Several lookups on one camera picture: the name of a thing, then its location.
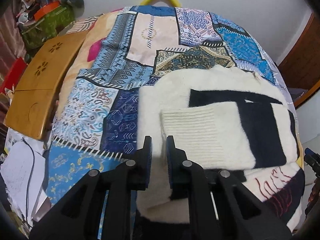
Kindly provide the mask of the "green patterned storage bag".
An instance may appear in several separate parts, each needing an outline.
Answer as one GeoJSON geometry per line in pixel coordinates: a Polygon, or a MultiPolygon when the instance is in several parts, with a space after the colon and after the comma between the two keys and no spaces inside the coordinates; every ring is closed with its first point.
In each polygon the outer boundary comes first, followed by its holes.
{"type": "Polygon", "coordinates": [[[28,26],[19,25],[26,50],[41,47],[48,39],[56,37],[67,25],[75,20],[69,5],[60,5],[28,26]]]}

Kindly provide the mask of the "white paper stack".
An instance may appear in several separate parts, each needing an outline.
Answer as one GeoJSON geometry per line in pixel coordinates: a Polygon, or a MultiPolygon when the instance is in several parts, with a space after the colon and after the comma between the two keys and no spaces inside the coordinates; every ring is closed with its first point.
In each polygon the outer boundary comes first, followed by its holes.
{"type": "Polygon", "coordinates": [[[33,226],[50,209],[50,200],[43,189],[46,174],[44,143],[8,129],[1,164],[1,176],[13,211],[33,226]]]}

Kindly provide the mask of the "brown wooden door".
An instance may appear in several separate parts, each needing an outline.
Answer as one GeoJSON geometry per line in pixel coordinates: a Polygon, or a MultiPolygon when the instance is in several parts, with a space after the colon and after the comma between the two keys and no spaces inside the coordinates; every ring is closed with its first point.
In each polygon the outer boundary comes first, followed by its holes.
{"type": "Polygon", "coordinates": [[[319,91],[319,17],[311,14],[296,44],[278,66],[289,88],[306,92],[293,101],[299,108],[319,91]]]}

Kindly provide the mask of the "pink curtain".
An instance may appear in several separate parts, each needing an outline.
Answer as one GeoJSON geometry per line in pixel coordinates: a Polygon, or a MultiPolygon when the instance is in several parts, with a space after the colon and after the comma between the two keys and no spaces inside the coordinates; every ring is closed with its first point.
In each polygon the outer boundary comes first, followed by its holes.
{"type": "Polygon", "coordinates": [[[21,0],[12,0],[1,15],[1,94],[5,95],[5,83],[18,58],[26,55],[25,45],[17,26],[16,16],[22,8],[21,0]]]}

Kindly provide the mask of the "orange box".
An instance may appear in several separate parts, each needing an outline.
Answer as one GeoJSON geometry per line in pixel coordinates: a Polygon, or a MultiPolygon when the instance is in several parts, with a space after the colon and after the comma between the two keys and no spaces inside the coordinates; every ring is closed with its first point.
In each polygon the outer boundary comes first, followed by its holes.
{"type": "Polygon", "coordinates": [[[50,13],[51,11],[53,11],[54,9],[56,9],[57,7],[60,6],[60,2],[59,1],[55,1],[52,3],[49,3],[45,6],[43,6],[42,8],[40,8],[35,14],[34,14],[34,20],[38,21],[40,18],[42,18],[44,15],[50,13]]]}

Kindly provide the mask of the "blue patchwork bedspread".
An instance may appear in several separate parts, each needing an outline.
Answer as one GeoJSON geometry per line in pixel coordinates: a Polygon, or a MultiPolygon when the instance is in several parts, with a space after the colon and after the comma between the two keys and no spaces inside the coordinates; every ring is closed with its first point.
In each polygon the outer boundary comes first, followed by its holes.
{"type": "MultiPolygon", "coordinates": [[[[216,65],[258,73],[278,87],[296,111],[268,54],[245,29],[212,12],[170,7],[126,7],[91,68],[80,69],[48,155],[47,194],[56,204],[86,172],[108,171],[137,148],[138,91],[165,74],[216,65]]],[[[150,221],[137,210],[140,239],[187,237],[187,224],[150,221]]]]}

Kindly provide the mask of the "white and navy fleece garment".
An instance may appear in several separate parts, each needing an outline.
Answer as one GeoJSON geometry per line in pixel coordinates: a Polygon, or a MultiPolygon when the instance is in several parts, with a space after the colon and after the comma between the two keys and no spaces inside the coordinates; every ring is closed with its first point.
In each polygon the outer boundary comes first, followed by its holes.
{"type": "Polygon", "coordinates": [[[189,223],[187,198],[169,185],[165,141],[205,171],[234,171],[290,230],[302,214],[304,171],[295,114],[258,73],[216,65],[165,74],[138,91],[137,145],[152,139],[150,184],[137,209],[153,222],[189,223]]]}

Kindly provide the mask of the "red box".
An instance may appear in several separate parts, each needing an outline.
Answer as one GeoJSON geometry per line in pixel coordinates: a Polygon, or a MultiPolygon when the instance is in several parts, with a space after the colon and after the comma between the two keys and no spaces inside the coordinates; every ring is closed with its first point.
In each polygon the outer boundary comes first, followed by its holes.
{"type": "Polygon", "coordinates": [[[15,60],[1,85],[1,93],[5,94],[5,89],[11,90],[12,88],[16,88],[26,67],[27,64],[21,57],[15,60]]]}

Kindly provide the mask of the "wooden folding lap table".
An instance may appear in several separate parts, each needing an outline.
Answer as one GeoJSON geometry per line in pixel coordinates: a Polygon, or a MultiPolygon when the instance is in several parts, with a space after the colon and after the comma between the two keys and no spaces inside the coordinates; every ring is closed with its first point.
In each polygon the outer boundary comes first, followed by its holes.
{"type": "Polygon", "coordinates": [[[9,128],[41,140],[52,114],[58,90],[88,31],[46,41],[20,78],[5,117],[9,128]]]}

